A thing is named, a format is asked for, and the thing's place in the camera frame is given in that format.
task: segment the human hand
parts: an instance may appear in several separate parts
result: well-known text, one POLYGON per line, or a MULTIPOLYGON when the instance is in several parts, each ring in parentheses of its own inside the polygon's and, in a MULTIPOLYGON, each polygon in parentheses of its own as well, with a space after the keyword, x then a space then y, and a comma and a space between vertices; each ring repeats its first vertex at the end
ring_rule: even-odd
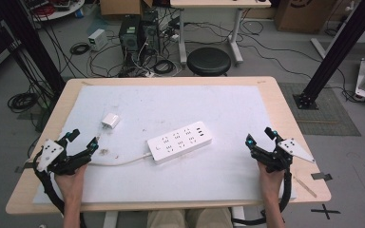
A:
POLYGON ((266 165, 258 161, 260 191, 264 201, 278 201, 284 170, 266 172, 266 165))
POLYGON ((55 181, 61 190, 64 203, 77 203, 80 205, 83 195, 83 185, 87 164, 75 171, 74 175, 55 175, 55 181))

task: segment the desk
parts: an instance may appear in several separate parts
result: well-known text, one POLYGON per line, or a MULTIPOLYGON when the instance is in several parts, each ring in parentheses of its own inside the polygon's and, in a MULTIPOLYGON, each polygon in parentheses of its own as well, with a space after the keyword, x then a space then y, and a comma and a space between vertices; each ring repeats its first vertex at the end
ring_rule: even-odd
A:
POLYGON ((237 33, 240 27, 240 19, 242 15, 242 9, 245 8, 268 8, 271 6, 269 1, 260 2, 257 0, 171 0, 170 4, 174 8, 180 9, 180 39, 179 39, 179 50, 180 50, 180 61, 182 65, 186 64, 186 52, 185 52, 185 42, 183 34, 183 22, 184 22, 184 9, 187 8, 230 8, 237 9, 235 17, 235 25, 232 34, 229 36, 229 45, 233 49, 234 53, 234 63, 240 64, 243 62, 239 47, 236 43, 237 33))
MULTIPOLYGON (((79 91, 83 86, 256 86, 264 101, 266 110, 272 127, 276 129, 282 137, 289 136, 295 138, 303 148, 310 152, 295 118, 289 106, 286 104, 279 86, 272 77, 231 77, 231 78, 151 78, 151 79, 74 79, 67 82, 57 105, 55 106, 47 126, 44 129, 40 140, 32 153, 36 155, 44 144, 45 139, 57 139, 62 131, 62 127, 67 120, 67 116, 73 108, 79 91)), ((316 193, 312 196, 296 180, 293 187, 298 196, 292 202, 315 202, 327 201, 331 194, 324 180, 313 180, 310 174, 318 173, 318 167, 314 163, 294 160, 292 173, 302 180, 308 188, 316 193)), ((18 181, 7 205, 7 212, 14 215, 57 213, 58 210, 52 204, 33 204, 33 198, 40 184, 34 176, 32 169, 26 169, 18 181)), ((151 210, 166 208, 192 208, 192 207, 222 207, 222 206, 242 206, 259 204, 259 201, 206 201, 196 202, 147 202, 147 203, 91 203, 82 206, 83 211, 120 211, 120 210, 151 210)))

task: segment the black stool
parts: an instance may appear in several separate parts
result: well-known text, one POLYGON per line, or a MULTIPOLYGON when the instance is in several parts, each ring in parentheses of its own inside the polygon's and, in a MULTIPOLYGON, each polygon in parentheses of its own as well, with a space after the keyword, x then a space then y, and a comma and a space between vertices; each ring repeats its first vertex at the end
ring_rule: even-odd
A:
POLYGON ((186 60, 188 68, 200 76, 226 75, 231 66, 228 54, 214 47, 201 47, 192 51, 186 60))

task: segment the white power strip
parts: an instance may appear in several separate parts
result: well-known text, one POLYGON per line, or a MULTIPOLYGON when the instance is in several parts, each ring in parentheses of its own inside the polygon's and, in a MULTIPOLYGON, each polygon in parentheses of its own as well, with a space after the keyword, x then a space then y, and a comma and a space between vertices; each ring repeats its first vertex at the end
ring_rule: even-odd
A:
POLYGON ((155 163, 175 159, 212 142, 203 122, 196 122, 147 141, 155 163))

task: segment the desk leg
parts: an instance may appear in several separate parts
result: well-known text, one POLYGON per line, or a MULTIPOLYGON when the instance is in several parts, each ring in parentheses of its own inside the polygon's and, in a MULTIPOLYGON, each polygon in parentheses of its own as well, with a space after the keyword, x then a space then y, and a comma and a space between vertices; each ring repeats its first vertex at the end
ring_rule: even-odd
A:
POLYGON ((243 62, 239 47, 236 43, 237 33, 239 32, 239 27, 240 27, 241 16, 242 16, 242 9, 237 9, 236 21, 234 23, 233 33, 232 33, 232 35, 229 36, 229 44, 230 44, 230 47, 233 49, 233 54, 234 54, 236 65, 241 64, 243 62))
MULTIPOLYGON (((244 207, 240 207, 240 206, 232 207, 232 218, 245 220, 244 207)), ((245 225, 239 224, 239 223, 233 223, 233 226, 237 227, 237 226, 245 226, 245 225)))
POLYGON ((180 37, 179 37, 180 63, 186 65, 185 41, 183 37, 183 9, 180 9, 180 37))
POLYGON ((116 228, 118 211, 107 211, 103 228, 116 228))

